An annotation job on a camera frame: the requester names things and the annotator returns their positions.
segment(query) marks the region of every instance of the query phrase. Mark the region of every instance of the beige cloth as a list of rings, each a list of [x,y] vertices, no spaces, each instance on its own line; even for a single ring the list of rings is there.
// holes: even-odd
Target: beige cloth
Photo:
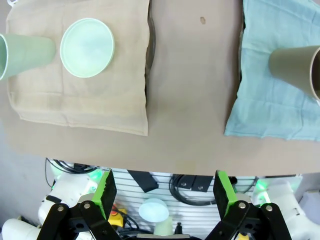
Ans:
[[[9,79],[9,100],[20,118],[147,136],[148,7],[149,0],[19,1],[7,18],[7,33],[48,37],[57,48],[51,64]],[[111,63],[91,78],[71,75],[60,59],[64,32],[82,18],[101,20],[115,39]]]

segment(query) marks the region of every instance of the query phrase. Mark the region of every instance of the bolt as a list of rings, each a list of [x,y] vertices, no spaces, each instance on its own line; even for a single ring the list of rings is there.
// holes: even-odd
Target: bolt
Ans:
[[[240,202],[238,207],[241,208],[241,209],[245,209],[246,205],[243,202]]]
[[[268,211],[268,212],[271,212],[272,211],[272,206],[268,205],[265,207],[265,209]]]
[[[90,206],[90,204],[89,203],[86,203],[85,205],[84,205],[84,208],[85,209],[88,209],[88,208],[90,208],[91,206]]]

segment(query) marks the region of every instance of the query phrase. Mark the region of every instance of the table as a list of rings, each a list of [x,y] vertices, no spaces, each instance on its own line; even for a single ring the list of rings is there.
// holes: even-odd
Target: table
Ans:
[[[155,0],[149,136],[20,120],[0,82],[0,115],[21,153],[141,171],[263,176],[320,171],[319,143],[223,135],[238,82],[239,0]]]

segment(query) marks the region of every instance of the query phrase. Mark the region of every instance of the blue placemat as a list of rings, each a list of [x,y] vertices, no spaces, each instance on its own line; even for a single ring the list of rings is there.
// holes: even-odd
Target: blue placemat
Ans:
[[[278,48],[320,45],[320,6],[311,0],[243,0],[242,81],[226,136],[320,141],[320,106],[272,77],[268,60]]]

